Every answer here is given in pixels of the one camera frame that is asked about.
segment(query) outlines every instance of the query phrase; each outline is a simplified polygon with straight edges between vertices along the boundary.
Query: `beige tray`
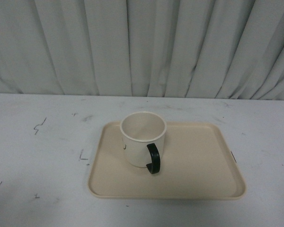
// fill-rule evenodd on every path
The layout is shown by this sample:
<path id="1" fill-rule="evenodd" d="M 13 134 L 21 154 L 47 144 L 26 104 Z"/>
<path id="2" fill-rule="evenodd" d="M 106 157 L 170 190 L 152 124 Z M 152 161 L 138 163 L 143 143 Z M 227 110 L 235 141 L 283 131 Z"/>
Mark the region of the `beige tray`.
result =
<path id="1" fill-rule="evenodd" d="M 120 122 L 102 131 L 88 186 L 100 198 L 234 200 L 246 190 L 219 128 L 210 123 L 167 122 L 161 170 L 129 164 Z"/>

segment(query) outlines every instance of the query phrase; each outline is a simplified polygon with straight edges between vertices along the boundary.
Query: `mug handle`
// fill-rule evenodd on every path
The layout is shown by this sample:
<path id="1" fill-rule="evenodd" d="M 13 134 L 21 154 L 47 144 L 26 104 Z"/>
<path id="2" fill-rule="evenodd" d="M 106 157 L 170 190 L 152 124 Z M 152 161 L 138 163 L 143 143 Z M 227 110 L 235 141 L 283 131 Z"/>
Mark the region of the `mug handle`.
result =
<path id="1" fill-rule="evenodd" d="M 160 171 L 160 155 L 158 149 L 154 143 L 147 145 L 148 151 L 151 155 L 151 163 L 147 164 L 146 167 L 151 174 L 156 174 Z"/>

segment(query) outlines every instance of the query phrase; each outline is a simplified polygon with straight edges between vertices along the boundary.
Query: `curtain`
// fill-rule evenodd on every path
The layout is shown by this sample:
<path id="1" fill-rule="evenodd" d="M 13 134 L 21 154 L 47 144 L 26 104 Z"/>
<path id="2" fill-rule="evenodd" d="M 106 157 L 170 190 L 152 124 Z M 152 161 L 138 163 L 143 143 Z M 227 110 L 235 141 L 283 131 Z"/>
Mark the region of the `curtain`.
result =
<path id="1" fill-rule="evenodd" d="M 284 0 L 0 0 L 0 93 L 284 100 Z"/>

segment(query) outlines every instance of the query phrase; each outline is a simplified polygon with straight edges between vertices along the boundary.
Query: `white mug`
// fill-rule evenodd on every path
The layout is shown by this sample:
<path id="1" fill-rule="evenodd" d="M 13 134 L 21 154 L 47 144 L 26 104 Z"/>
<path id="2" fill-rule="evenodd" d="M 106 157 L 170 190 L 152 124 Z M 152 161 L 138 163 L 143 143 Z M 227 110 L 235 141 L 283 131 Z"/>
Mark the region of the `white mug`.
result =
<path id="1" fill-rule="evenodd" d="M 151 174 L 160 171 L 166 121 L 152 112 L 136 112 L 120 123 L 123 149 L 129 163 L 147 167 Z"/>

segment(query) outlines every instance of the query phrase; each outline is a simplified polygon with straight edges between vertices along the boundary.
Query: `scuff mark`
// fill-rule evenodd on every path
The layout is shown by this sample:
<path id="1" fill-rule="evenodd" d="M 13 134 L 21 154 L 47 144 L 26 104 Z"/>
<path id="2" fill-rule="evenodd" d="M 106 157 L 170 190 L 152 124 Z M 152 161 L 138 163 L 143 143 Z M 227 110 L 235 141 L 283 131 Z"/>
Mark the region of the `scuff mark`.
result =
<path id="1" fill-rule="evenodd" d="M 220 122 L 220 123 L 224 123 L 224 124 L 226 123 L 226 122 L 224 122 L 224 121 L 220 120 L 220 119 L 219 119 L 219 118 L 217 118 L 217 117 L 212 116 L 212 118 L 213 118 L 213 119 L 215 119 L 216 121 Z"/>
<path id="2" fill-rule="evenodd" d="M 87 117 L 83 118 L 82 121 L 83 122 L 90 121 L 93 117 L 94 117 L 93 115 L 87 116 Z"/>

